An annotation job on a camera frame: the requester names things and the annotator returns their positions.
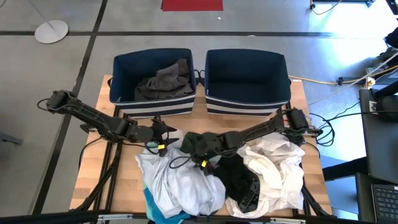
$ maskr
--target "red mat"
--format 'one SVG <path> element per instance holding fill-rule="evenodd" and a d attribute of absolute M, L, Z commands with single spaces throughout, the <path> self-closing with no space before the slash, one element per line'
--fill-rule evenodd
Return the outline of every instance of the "red mat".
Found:
<path fill-rule="evenodd" d="M 163 0 L 163 11 L 222 11 L 223 0 Z"/>

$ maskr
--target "white stripe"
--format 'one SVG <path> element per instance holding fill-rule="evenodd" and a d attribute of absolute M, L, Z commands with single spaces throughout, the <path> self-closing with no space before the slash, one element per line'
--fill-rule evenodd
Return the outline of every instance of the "white stripe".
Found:
<path fill-rule="evenodd" d="M 189 95 L 189 96 L 184 96 L 181 98 L 171 98 L 169 100 L 147 100 L 147 101 L 130 101 L 127 103 L 120 103 L 120 102 L 112 102 L 116 106 L 128 106 L 128 105 L 141 105 L 141 104 L 148 104 L 148 103 L 166 103 L 166 102 L 173 102 L 173 101 L 178 101 L 178 100 L 186 100 L 190 98 L 194 98 L 195 94 Z"/>
<path fill-rule="evenodd" d="M 187 113 L 191 113 L 192 111 L 187 111 L 187 112 L 182 112 L 182 113 L 177 113 L 177 114 L 168 114 L 168 115 L 162 115 L 162 117 L 164 116 L 174 116 L 174 115 L 180 115 L 180 114 L 187 114 Z M 154 116 L 129 116 L 129 118 L 134 118 L 134 119 L 141 119 L 141 118 L 153 118 Z"/>
<path fill-rule="evenodd" d="M 262 109 L 262 110 L 249 110 L 249 109 L 237 109 L 237 108 L 227 108 L 225 106 L 217 106 L 207 104 L 208 109 L 220 110 L 220 111 L 228 111 L 228 112 L 235 112 L 235 113 L 272 113 L 278 108 L 274 109 Z"/>
<path fill-rule="evenodd" d="M 230 103 L 230 104 L 234 104 L 234 105 L 243 105 L 243 106 L 274 106 L 274 105 L 284 105 L 284 104 L 286 104 L 288 102 L 288 101 L 284 101 L 284 102 L 280 102 L 280 103 L 256 103 L 256 104 L 252 104 L 252 103 L 235 103 L 233 101 L 221 100 L 221 99 L 213 98 L 211 96 L 206 96 L 206 99 L 215 100 L 215 101 L 219 101 L 219 102 L 223 102 L 223 103 Z"/>
<path fill-rule="evenodd" d="M 191 107 L 193 107 L 193 102 L 192 103 L 184 103 L 182 105 L 160 106 L 157 108 L 122 109 L 122 111 L 126 114 L 135 114 L 135 113 L 151 113 L 151 112 L 158 112 L 158 111 L 177 110 L 177 109 L 191 108 Z"/>
<path fill-rule="evenodd" d="M 215 115 L 227 115 L 227 116 L 253 116 L 253 117 L 257 117 L 257 118 L 266 118 L 266 117 L 268 117 L 269 115 L 267 115 L 267 116 L 265 116 L 265 115 L 247 115 L 247 114 L 219 114 L 219 113 L 210 113 L 210 112 L 207 112 L 208 114 L 215 114 Z"/>

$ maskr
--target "keyboard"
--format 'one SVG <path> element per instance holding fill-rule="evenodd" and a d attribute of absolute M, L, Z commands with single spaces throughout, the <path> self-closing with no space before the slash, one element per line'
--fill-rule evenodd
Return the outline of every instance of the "keyboard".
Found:
<path fill-rule="evenodd" d="M 374 184 L 372 192 L 376 222 L 398 224 L 398 186 Z"/>

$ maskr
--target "blue fabric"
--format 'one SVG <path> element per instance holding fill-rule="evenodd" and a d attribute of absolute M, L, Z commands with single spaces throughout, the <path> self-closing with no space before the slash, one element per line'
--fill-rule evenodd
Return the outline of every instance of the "blue fabric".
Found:
<path fill-rule="evenodd" d="M 192 53 L 189 49 L 149 49 L 118 55 L 113 60 L 113 79 L 109 99 L 116 102 L 134 101 L 134 89 L 143 78 L 156 76 L 156 71 L 167 68 L 180 58 L 188 59 L 190 84 L 196 91 Z"/>
<path fill-rule="evenodd" d="M 285 57 L 263 50 L 209 50 L 205 89 L 209 96 L 240 103 L 289 101 Z"/>
<path fill-rule="evenodd" d="M 144 195 L 147 204 L 147 217 L 156 222 L 156 224 L 179 224 L 184 219 L 190 217 L 189 214 L 180 212 L 180 214 L 176 216 L 164 218 L 162 212 L 160 212 L 160 210 L 157 208 L 154 198 L 148 188 L 145 188 Z"/>

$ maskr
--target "table leg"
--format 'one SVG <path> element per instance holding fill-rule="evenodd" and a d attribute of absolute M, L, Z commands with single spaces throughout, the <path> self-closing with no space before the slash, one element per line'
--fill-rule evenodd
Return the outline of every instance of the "table leg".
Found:
<path fill-rule="evenodd" d="M 353 161 L 323 168 L 322 171 L 325 181 L 349 177 L 355 175 L 357 172 L 368 174 L 368 162 L 366 157 L 362 157 L 359 159 L 354 159 Z"/>
<path fill-rule="evenodd" d="M 14 138 L 8 134 L 0 133 L 0 141 L 3 142 L 11 142 L 14 144 L 22 144 L 23 140 L 20 140 L 18 138 Z"/>

